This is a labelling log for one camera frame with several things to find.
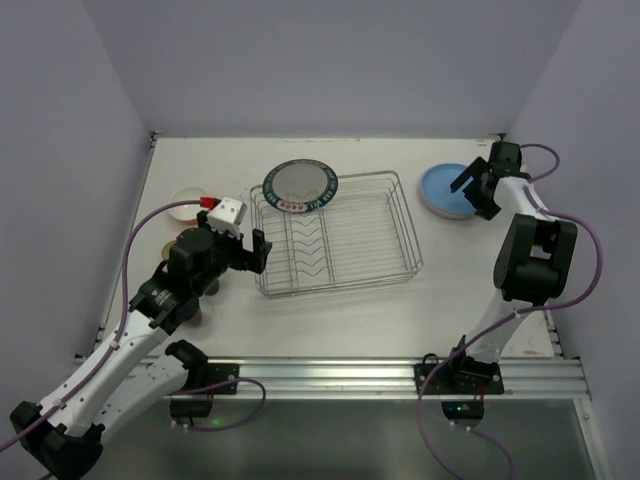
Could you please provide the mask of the black cup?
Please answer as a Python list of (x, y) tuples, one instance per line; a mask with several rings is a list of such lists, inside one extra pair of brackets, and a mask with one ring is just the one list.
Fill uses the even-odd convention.
[(220, 282), (218, 280), (215, 280), (204, 291), (204, 296), (213, 296), (219, 291), (219, 289), (220, 289)]

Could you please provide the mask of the light blue plate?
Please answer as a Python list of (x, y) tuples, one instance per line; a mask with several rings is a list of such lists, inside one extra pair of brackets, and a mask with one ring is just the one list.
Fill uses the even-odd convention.
[(437, 208), (451, 213), (475, 215), (475, 210), (464, 197), (462, 190), (452, 193), (451, 182), (466, 168), (459, 163), (441, 163), (426, 170), (418, 184), (422, 202), (428, 201)]

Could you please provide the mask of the orange bowl white inside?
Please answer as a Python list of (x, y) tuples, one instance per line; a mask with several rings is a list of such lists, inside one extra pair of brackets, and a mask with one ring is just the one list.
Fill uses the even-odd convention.
[[(199, 201), (201, 197), (208, 196), (209, 192), (199, 186), (187, 186), (177, 190), (171, 197), (171, 201), (182, 202), (187, 200)], [(195, 224), (197, 214), (202, 210), (199, 203), (180, 205), (168, 210), (168, 214), (176, 221), (185, 224)]]

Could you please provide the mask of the orange mug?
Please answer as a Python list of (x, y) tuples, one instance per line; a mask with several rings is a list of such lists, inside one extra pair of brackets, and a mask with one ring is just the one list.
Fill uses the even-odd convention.
[(161, 257), (162, 257), (162, 260), (163, 260), (163, 261), (168, 261), (168, 260), (169, 260), (169, 258), (170, 258), (170, 252), (171, 252), (171, 249), (173, 248), (173, 246), (174, 246), (176, 243), (177, 243), (177, 241), (176, 241), (176, 240), (172, 240), (172, 241), (167, 242), (167, 243), (163, 246), (163, 248), (162, 248), (162, 250), (161, 250)]

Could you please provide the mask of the dark teal plate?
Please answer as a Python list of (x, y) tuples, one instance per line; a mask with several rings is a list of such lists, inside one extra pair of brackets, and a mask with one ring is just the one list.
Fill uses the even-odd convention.
[(294, 159), (274, 167), (264, 178), (264, 199), (281, 212), (304, 214), (326, 206), (337, 194), (339, 179), (325, 163)]

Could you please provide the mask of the dark red cup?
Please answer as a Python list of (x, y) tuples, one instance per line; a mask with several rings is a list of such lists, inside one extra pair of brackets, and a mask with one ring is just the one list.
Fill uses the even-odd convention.
[(191, 318), (190, 323), (193, 325), (199, 325), (202, 321), (202, 311), (198, 309), (194, 316)]

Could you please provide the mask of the purple plate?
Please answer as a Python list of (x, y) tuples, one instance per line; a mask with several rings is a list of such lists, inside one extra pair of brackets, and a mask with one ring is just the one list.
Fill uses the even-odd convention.
[(471, 214), (458, 214), (458, 213), (451, 213), (445, 210), (441, 210), (439, 208), (437, 208), (436, 206), (434, 206), (433, 204), (429, 203), (428, 201), (424, 201), (423, 202), (423, 206), (433, 215), (435, 215), (436, 217), (439, 217), (441, 219), (445, 219), (445, 220), (451, 220), (451, 221), (467, 221), (467, 220), (472, 220), (475, 215), (473, 213)]

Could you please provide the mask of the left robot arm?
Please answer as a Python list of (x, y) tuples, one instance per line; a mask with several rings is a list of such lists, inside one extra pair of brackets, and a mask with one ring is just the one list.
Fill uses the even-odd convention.
[(22, 447), (57, 479), (81, 479), (107, 438), (166, 395), (209, 393), (240, 382), (214, 378), (207, 357), (180, 340), (166, 345), (147, 370), (128, 376), (147, 354), (191, 320), (200, 299), (229, 269), (261, 273), (272, 245), (263, 231), (243, 247), (236, 221), (202, 211), (183, 231), (125, 310), (120, 324), (63, 384), (38, 402), (21, 402), (10, 421)]

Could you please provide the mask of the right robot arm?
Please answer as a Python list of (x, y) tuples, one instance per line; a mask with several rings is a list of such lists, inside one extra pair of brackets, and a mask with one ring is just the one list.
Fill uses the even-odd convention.
[[(493, 267), (493, 294), (452, 351), (451, 369), (489, 375), (523, 321), (565, 288), (578, 230), (545, 212), (522, 169), (520, 148), (497, 144), (468, 165), (440, 164), (420, 186), (431, 210), (463, 206), (511, 222)], [(312, 159), (274, 167), (251, 197), (264, 243), (257, 283), (267, 297), (403, 282), (423, 268), (422, 246), (398, 175), (338, 175)]]

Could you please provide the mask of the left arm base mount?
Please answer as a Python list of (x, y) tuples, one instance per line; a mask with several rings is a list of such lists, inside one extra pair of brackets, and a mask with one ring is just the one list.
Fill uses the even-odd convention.
[[(207, 363), (201, 364), (191, 371), (187, 377), (183, 390), (193, 390), (215, 385), (239, 376), (240, 366), (235, 363)], [(218, 395), (234, 395), (235, 384), (206, 392), (205, 399), (175, 400), (169, 404), (169, 413), (173, 420), (188, 421), (191, 425), (195, 419), (206, 418), (213, 408), (214, 397)]]

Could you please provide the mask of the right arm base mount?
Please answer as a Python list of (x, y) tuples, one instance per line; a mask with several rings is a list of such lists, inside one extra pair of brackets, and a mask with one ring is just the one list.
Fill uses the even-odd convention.
[(441, 409), (450, 422), (469, 428), (483, 420), (485, 397), (504, 393), (499, 365), (478, 362), (466, 353), (439, 368), (424, 390), (427, 396), (467, 396), (465, 400), (442, 400)]

